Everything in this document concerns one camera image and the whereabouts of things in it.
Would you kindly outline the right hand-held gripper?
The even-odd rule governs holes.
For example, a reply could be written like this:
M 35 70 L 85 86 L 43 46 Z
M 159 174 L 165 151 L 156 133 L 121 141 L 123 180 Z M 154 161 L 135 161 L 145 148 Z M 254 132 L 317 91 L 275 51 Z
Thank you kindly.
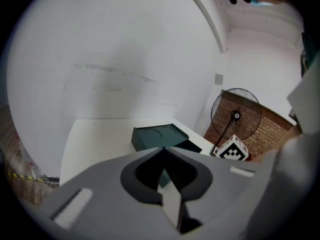
M 249 157 L 249 152 L 245 144 L 234 134 L 219 148 L 215 156 L 228 160 L 245 161 Z

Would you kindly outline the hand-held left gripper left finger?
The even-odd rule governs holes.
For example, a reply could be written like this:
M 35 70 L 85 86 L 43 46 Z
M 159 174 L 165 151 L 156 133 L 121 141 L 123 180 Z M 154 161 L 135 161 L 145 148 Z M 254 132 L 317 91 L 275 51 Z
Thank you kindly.
M 152 148 L 99 162 L 54 190 L 40 207 L 39 224 L 53 240 L 174 240 L 180 232 L 151 180 Z

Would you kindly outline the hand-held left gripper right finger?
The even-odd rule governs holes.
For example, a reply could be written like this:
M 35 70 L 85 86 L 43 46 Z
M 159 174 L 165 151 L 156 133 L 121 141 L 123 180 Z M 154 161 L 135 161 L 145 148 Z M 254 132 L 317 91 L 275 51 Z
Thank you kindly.
M 245 235 L 271 176 L 271 158 L 241 162 L 165 148 L 165 164 L 178 180 L 177 225 L 167 235 Z

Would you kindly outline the dark green metal box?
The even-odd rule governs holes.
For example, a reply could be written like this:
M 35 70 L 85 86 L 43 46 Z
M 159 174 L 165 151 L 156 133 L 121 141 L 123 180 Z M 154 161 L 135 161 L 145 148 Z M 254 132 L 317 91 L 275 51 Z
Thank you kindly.
M 181 148 L 184 150 L 188 150 L 188 151 L 192 151 L 192 152 L 196 152 L 196 153 L 200 153 L 202 151 L 202 149 L 197 146 L 196 144 L 194 144 L 193 142 L 191 142 L 190 140 L 185 140 L 177 145 L 175 145 L 176 148 Z M 161 188 L 164 188 L 165 186 L 167 186 L 169 183 L 171 182 L 171 178 L 169 176 L 169 174 L 167 173 L 167 171 L 164 169 L 162 171 L 162 174 L 159 178 L 159 186 Z

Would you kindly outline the dark green plastic box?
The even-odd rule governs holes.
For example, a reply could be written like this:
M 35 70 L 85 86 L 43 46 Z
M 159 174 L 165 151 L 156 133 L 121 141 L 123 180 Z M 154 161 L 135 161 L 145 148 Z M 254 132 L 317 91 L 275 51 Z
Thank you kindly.
M 134 128 L 131 143 L 136 151 L 152 148 L 175 147 L 189 136 L 174 124 Z

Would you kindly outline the white table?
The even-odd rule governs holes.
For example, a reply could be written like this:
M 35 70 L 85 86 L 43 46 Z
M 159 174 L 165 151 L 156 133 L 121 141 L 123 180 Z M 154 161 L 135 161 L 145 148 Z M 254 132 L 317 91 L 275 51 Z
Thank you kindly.
M 77 119 L 74 121 L 63 153 L 59 185 L 62 186 L 87 168 L 135 152 L 132 145 L 134 128 L 174 124 L 209 155 L 212 143 L 178 120 L 168 118 Z

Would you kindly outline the yellow black hazard tape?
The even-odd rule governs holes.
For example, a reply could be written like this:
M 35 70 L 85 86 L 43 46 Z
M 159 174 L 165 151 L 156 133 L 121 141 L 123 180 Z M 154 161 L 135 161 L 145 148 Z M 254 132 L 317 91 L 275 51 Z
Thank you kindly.
M 11 176 L 11 177 L 14 177 L 14 178 L 19 178 L 19 179 L 22 179 L 22 180 L 35 181 L 35 182 L 40 182 L 40 183 L 44 183 L 45 182 L 41 178 L 34 178 L 32 176 L 29 176 L 29 175 L 16 174 L 16 173 L 13 173 L 13 172 L 6 172 L 6 174 L 8 176 Z

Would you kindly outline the black pedestal fan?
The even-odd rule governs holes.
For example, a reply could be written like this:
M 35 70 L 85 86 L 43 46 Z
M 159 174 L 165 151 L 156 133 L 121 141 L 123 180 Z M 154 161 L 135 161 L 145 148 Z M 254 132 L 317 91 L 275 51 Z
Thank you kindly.
M 262 119 L 262 107 L 250 91 L 231 88 L 222 91 L 215 99 L 210 111 L 210 122 L 219 135 L 214 148 L 223 139 L 237 136 L 241 141 L 251 137 Z

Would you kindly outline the white wall conduit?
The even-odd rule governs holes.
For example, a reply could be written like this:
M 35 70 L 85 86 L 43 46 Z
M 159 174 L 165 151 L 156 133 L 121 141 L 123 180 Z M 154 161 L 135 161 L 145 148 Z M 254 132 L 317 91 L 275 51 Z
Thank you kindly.
M 206 19 L 221 54 L 227 51 L 230 25 L 222 0 L 192 0 Z

